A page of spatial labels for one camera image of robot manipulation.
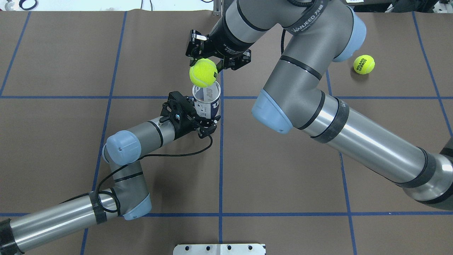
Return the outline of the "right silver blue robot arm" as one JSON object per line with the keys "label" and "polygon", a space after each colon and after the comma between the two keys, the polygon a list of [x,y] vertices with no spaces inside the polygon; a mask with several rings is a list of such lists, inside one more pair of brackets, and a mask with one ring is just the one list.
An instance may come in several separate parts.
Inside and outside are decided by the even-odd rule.
{"label": "right silver blue robot arm", "polygon": [[[319,74],[328,73],[321,80],[297,65],[288,63],[293,78],[272,75],[276,88],[283,91],[295,86],[292,94],[301,100],[294,108],[297,114],[313,115],[317,106],[308,106],[305,95],[314,91],[315,103],[325,94],[324,107],[334,103],[333,112],[320,110],[319,118],[331,122],[338,108],[338,100],[349,103],[349,118],[338,138],[358,138],[350,144],[358,152],[371,152],[377,142],[364,147],[365,138],[386,139],[385,134],[367,126],[367,120],[356,114],[354,107],[368,116],[379,117],[378,123],[390,124],[390,129],[405,139],[416,142],[416,150],[440,145],[452,132],[452,75],[440,67],[447,61],[452,69],[452,14],[451,13],[359,13],[367,25],[367,38],[359,54],[365,52],[378,60],[371,74],[356,74],[347,63],[335,63],[329,68],[309,67]],[[329,149],[311,136],[292,129],[289,135],[278,135],[252,119],[243,106],[251,98],[240,89],[263,81],[277,62],[276,50],[270,56],[254,58],[254,68],[246,68],[239,78],[226,73],[224,86],[233,89],[226,99],[226,120],[220,132],[220,150],[215,170],[222,170],[222,183],[207,198],[206,216],[298,216],[327,215],[424,215],[446,214],[450,210],[434,208],[406,197],[400,187],[371,173],[375,166],[363,167],[349,162],[358,152],[340,147],[346,160],[345,173],[349,183],[340,184],[344,174],[333,161],[337,148]]]}

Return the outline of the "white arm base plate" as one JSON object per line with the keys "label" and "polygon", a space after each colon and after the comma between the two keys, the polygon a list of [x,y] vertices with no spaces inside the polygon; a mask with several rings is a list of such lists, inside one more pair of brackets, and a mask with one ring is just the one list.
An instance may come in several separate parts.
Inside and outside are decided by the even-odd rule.
{"label": "white arm base plate", "polygon": [[266,245],[258,243],[236,244],[184,244],[173,249],[173,255],[266,255]]}

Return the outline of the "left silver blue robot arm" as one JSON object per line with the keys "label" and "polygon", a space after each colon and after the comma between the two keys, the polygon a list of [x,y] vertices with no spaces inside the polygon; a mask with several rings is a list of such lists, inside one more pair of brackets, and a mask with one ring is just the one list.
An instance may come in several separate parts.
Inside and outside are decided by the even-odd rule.
{"label": "left silver blue robot arm", "polygon": [[211,137],[221,118],[218,108],[215,100],[210,110],[202,111],[201,101],[170,92],[159,117],[107,139],[102,156],[111,173],[95,190],[18,219],[1,221],[1,254],[22,255],[117,216],[131,221],[149,213],[151,198],[140,161],[191,132],[201,139]]}

